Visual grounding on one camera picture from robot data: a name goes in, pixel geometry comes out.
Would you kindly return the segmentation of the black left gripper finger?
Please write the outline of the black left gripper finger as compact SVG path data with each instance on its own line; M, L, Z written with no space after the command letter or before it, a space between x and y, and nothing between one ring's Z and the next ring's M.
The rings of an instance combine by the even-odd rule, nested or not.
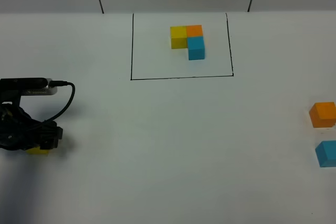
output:
M55 140L62 140L62 135L63 135L63 129L59 126L54 128L54 139Z
M44 138L39 144L41 150L52 150L58 147L58 137Z

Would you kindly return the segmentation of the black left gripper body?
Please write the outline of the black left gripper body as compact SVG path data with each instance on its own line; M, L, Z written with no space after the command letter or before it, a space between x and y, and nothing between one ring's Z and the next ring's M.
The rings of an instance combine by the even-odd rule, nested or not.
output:
M43 124L34 120L21 107L1 104L1 148L8 151L39 147L42 139L54 137L54 121Z

